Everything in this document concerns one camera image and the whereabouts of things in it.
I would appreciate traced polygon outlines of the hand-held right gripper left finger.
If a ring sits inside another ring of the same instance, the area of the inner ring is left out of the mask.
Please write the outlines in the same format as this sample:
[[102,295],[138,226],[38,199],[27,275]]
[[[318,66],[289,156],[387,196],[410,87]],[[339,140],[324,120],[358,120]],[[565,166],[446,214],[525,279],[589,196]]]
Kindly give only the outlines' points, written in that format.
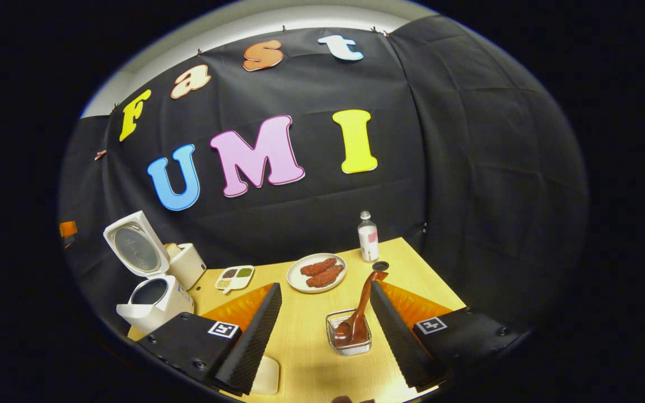
[[179,313],[137,341],[184,377],[232,395],[249,395],[282,305],[269,283],[204,316]]

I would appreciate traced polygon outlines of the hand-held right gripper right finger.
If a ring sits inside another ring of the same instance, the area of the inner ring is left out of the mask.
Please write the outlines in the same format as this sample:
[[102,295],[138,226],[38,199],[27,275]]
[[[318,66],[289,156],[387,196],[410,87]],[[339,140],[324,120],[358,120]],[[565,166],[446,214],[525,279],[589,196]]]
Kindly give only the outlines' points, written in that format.
[[451,311],[380,280],[371,285],[370,301],[405,383],[418,392],[466,382],[525,339],[486,314]]

